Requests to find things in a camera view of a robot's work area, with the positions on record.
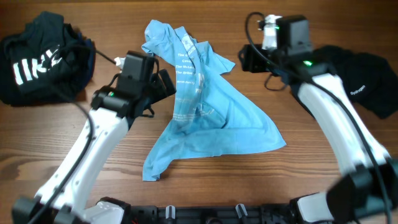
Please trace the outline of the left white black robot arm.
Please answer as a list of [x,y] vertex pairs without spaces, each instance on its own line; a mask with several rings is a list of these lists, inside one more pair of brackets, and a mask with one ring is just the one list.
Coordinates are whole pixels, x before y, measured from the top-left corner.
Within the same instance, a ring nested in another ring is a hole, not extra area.
[[176,92],[169,73],[121,72],[117,85],[95,91],[86,124],[55,173],[34,198],[21,197],[12,208],[13,223],[126,223],[131,206],[105,197],[87,208],[88,196],[113,149],[145,110]]

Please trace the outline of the light blue printed t-shirt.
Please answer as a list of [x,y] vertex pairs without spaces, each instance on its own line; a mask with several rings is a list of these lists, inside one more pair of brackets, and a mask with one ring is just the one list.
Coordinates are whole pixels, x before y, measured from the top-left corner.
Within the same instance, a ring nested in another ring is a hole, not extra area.
[[184,27],[152,20],[142,49],[175,68],[172,119],[148,154],[144,181],[160,179],[176,159],[255,154],[286,145],[273,120],[223,78],[234,62],[198,42]]

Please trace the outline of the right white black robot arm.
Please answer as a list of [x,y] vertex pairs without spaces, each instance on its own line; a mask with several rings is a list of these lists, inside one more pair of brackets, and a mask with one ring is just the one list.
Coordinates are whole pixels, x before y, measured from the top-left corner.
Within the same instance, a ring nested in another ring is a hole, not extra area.
[[358,223],[382,214],[391,223],[397,208],[397,161],[361,121],[331,60],[320,50],[288,55],[249,44],[238,58],[245,72],[269,72],[291,88],[321,127],[341,172],[341,179],[323,192],[260,206],[260,221]]

